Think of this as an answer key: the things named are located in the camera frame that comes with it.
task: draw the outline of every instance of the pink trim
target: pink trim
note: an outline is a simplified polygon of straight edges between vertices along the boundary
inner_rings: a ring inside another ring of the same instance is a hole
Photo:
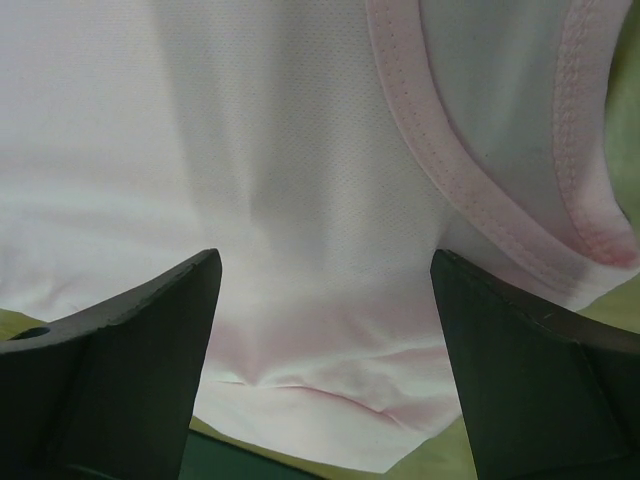
[[[609,66],[628,0],[575,0],[564,22],[553,101],[553,156],[560,193],[593,260],[632,266],[634,233],[613,196],[604,153]]]
[[[576,297],[592,299],[635,274],[598,265],[566,247],[471,159],[448,123],[431,78],[417,0],[368,0],[367,12],[380,80],[396,123],[423,170],[462,215],[532,275],[577,302]]]

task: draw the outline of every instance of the stitching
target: stitching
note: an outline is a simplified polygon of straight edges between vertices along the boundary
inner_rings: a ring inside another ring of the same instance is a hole
[[[392,52],[395,58],[395,62],[397,64],[397,75],[400,77],[401,80],[401,85],[404,86],[406,84],[406,79],[403,77],[404,76],[404,72],[402,71],[402,68],[400,66],[400,55],[398,53],[398,49],[397,49],[397,45],[395,43],[395,34],[393,34],[392,32],[392,22],[391,22],[391,18],[390,18],[390,14],[389,14],[389,5],[386,5],[386,11],[385,11],[385,15],[387,18],[387,22],[388,22],[388,27],[389,27],[389,31],[390,31],[390,42],[392,44]],[[398,113],[400,114],[400,117],[402,119],[402,123],[405,127],[408,127],[405,129],[407,135],[409,136],[409,140],[411,140],[414,148],[416,148],[416,150],[418,150],[418,152],[421,155],[424,155],[424,150],[422,148],[421,145],[419,145],[418,142],[416,142],[416,138],[415,135],[412,132],[412,125],[409,124],[407,122],[407,117],[405,115],[404,109],[402,106],[398,105],[397,100],[398,100],[398,93],[397,93],[397,89],[395,88],[395,86],[393,86],[393,82],[391,81],[391,69],[389,68],[389,62],[388,62],[388,51],[387,49],[385,49],[382,44],[383,42],[383,38],[382,38],[382,27],[380,25],[380,15],[379,15],[379,9],[378,9],[378,5],[377,2],[374,3],[374,17],[376,20],[376,33],[378,35],[378,38],[380,40],[380,53],[383,57],[383,63],[385,66],[385,71],[387,73],[387,78],[389,80],[388,82],[388,88],[389,90],[392,91],[393,93],[393,97],[394,100],[396,100],[396,109],[398,111]],[[418,126],[418,128],[420,128],[421,122],[418,120],[417,118],[417,110],[415,109],[415,106],[412,104],[410,97],[408,96],[408,92],[405,90],[405,98],[408,104],[409,109],[411,110],[410,113],[412,113],[412,116],[414,117],[414,121],[416,122],[416,125]],[[446,171],[446,167],[442,164],[442,160],[435,155],[435,151],[432,151],[431,153],[433,153],[433,158],[435,159],[435,161],[437,162],[437,164],[440,166],[440,168],[443,168]],[[432,169],[430,172],[428,172],[430,176],[432,176],[434,178],[434,180],[436,182],[438,182],[438,184],[442,185],[442,177],[440,176],[440,173],[435,170]],[[453,192],[449,192],[450,195],[452,197],[455,197],[455,194]],[[529,267],[531,270],[533,270],[534,272],[537,272],[541,277],[546,278],[546,279],[550,279],[552,280],[552,282],[550,283],[556,283],[558,284],[560,287],[562,287],[562,289],[564,289],[565,291],[571,291],[572,287],[575,285],[575,279],[571,278],[568,275],[562,274],[561,272],[558,272],[557,270],[555,270],[553,267],[551,267],[550,265],[548,265],[544,260],[538,258],[535,254],[533,254],[530,250],[528,250],[524,245],[522,245],[516,237],[514,237],[514,235],[511,233],[511,231],[508,228],[505,228],[502,224],[500,224],[499,221],[497,221],[495,219],[495,217],[493,217],[489,212],[487,212],[484,208],[482,208],[481,206],[479,206],[477,204],[477,200],[472,200],[471,198],[468,198],[468,193],[464,194],[464,197],[467,198],[463,198],[463,200],[466,200],[464,202],[461,202],[459,204],[459,208],[467,210],[469,213],[471,213],[472,215],[475,215],[476,217],[480,217],[480,220],[484,220],[484,222],[481,222],[481,226],[486,226],[487,222],[490,223],[490,225],[488,225],[488,228],[491,232],[493,232],[498,238],[502,239],[507,245],[510,244],[511,248],[513,249],[515,247],[515,250],[518,252],[518,257],[521,258],[521,261],[523,261],[523,263],[525,264],[525,266]]]
[[[609,235],[598,231],[588,211],[576,202],[575,132],[580,58],[585,38],[595,16],[596,0],[573,2],[567,18],[558,53],[556,85],[554,89],[554,157],[560,194],[578,236],[584,241],[587,253],[607,264],[613,261]]]

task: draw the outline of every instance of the seam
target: seam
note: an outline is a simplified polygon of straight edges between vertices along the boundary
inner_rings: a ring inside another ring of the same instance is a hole
[[[553,154],[560,194],[578,236],[585,243],[585,253],[599,262],[612,264],[615,262],[608,235],[598,231],[589,212],[576,201],[577,139],[574,125],[577,119],[575,106],[579,101],[580,58],[592,28],[597,3],[597,0],[574,1],[565,19],[554,86]]]
[[[390,18],[388,3],[386,4],[384,14],[386,17],[387,26],[389,28],[390,42],[392,45],[391,54],[393,55],[393,58],[397,65],[396,75],[400,79],[400,85],[402,87],[405,87],[406,78],[404,77],[405,74],[400,65],[400,54],[397,49],[395,34],[393,33],[393,26]],[[383,43],[383,38],[381,34],[382,26],[380,23],[380,9],[378,7],[378,2],[374,3],[374,17],[376,20],[376,34],[381,40],[381,43]],[[416,137],[412,132],[413,130],[412,125],[407,121],[407,115],[406,115],[406,112],[404,111],[405,109],[403,108],[403,106],[398,105],[399,94],[397,92],[397,88],[393,85],[393,82],[391,81],[392,80],[391,68],[388,61],[389,52],[382,45],[379,45],[379,48],[380,48],[380,53],[383,57],[385,73],[389,80],[388,88],[390,91],[392,91],[392,94],[395,100],[395,107],[401,117],[403,126],[405,127],[405,132],[408,135],[409,140],[412,142],[413,147],[418,151],[418,153],[420,153],[422,156],[425,156],[423,147],[419,145],[418,142],[416,142]],[[403,92],[404,92],[403,96],[405,97],[410,110],[409,113],[411,113],[412,117],[414,117],[415,126],[417,126],[417,128],[420,129],[422,127],[422,124],[417,119],[417,111],[415,109],[415,106],[411,102],[411,99],[409,97],[409,92],[406,90],[406,88],[403,88]],[[426,133],[424,132],[424,130],[422,131],[421,136],[423,138],[426,137]],[[447,171],[446,166],[443,165],[441,158],[438,155],[436,155],[436,152],[432,151],[431,154],[435,162],[438,164],[438,166],[444,169],[444,171]],[[444,182],[442,181],[442,177],[440,173],[436,169],[431,169],[427,173],[438,183],[440,187],[442,187]],[[449,192],[449,193],[455,199],[455,195],[453,195],[452,192]],[[558,272],[556,269],[548,265],[544,260],[540,259],[533,252],[531,252],[524,245],[522,245],[522,243],[519,242],[517,238],[511,233],[511,231],[508,228],[506,228],[504,225],[502,225],[498,220],[496,220],[496,218],[493,215],[487,212],[482,206],[478,205],[477,200],[472,200],[468,198],[468,194],[466,193],[464,193],[463,195],[466,198],[463,198],[464,201],[462,202],[459,202],[459,203],[457,202],[456,206],[458,208],[462,209],[463,211],[466,210],[469,214],[479,218],[481,227],[484,227],[488,229],[490,232],[492,232],[496,237],[501,239],[502,242],[507,244],[507,246],[509,246],[512,249],[512,251],[515,249],[515,251],[517,252],[515,253],[517,257],[520,258],[521,261],[524,263],[524,265],[528,267],[530,270],[536,272],[543,279],[546,279],[548,283],[555,284],[556,287],[559,287],[561,290],[564,290],[564,292],[572,291],[576,283],[575,279],[573,279],[569,275]]]

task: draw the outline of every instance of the shirt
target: shirt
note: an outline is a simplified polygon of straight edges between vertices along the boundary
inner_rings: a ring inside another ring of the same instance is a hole
[[[220,250],[194,414],[383,472],[459,414],[429,266],[570,309],[631,278],[628,1],[3,5],[0,306],[52,321]]]

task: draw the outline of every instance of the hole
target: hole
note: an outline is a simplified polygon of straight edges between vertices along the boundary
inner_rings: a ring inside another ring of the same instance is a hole
[[[45,335],[49,332],[50,330],[48,327],[30,328],[29,330],[25,330],[24,332],[19,333],[18,335],[10,338],[9,340],[24,340],[25,338],[41,337],[42,335]]]

